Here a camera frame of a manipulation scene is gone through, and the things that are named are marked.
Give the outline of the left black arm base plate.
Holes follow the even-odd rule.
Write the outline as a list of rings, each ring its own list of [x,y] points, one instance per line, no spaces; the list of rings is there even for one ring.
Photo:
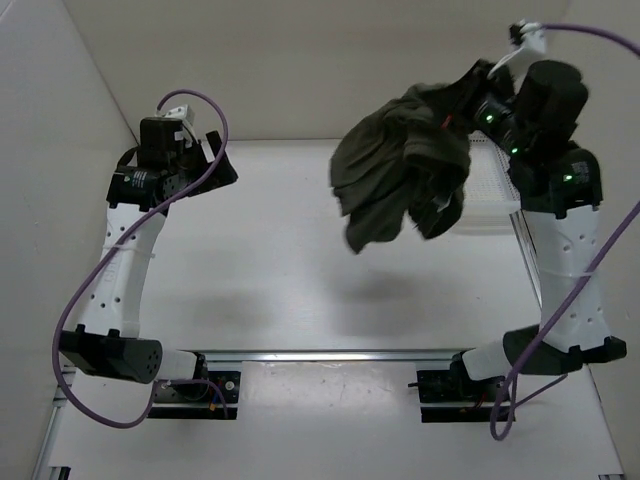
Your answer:
[[[241,387],[240,370],[214,369],[209,380],[221,394],[206,385],[182,385],[159,389],[149,419],[236,420]]]

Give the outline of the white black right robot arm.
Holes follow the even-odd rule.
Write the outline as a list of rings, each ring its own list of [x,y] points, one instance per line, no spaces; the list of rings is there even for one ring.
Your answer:
[[[455,83],[453,117],[483,133],[509,158],[507,170],[531,229],[541,296],[538,324],[457,354],[449,387],[470,400],[509,373],[563,375],[624,358],[602,309],[596,268],[603,200],[596,157],[573,141],[589,90],[574,66],[531,64],[519,88],[509,69],[484,60]]]

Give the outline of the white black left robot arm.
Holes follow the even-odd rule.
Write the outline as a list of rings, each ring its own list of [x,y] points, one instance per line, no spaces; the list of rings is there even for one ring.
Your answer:
[[[147,117],[140,143],[126,151],[112,175],[101,263],[84,288],[88,298],[60,353],[83,373],[150,384],[175,380],[188,400],[206,395],[203,357],[140,335],[140,305],[154,245],[169,206],[178,199],[233,184],[238,175],[224,151],[227,134],[197,140],[179,117]]]

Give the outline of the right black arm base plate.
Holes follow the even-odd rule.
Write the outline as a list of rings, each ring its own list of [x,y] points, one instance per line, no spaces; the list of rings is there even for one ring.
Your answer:
[[[422,369],[407,387],[418,393],[425,424],[488,423],[503,377],[464,384],[449,370]]]

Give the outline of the olive green shorts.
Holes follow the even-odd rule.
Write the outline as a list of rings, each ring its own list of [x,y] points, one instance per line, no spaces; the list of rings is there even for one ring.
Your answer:
[[[457,89],[418,83],[353,126],[329,160],[329,185],[349,249],[394,241],[410,219],[425,240],[464,209],[470,130],[450,118]]]

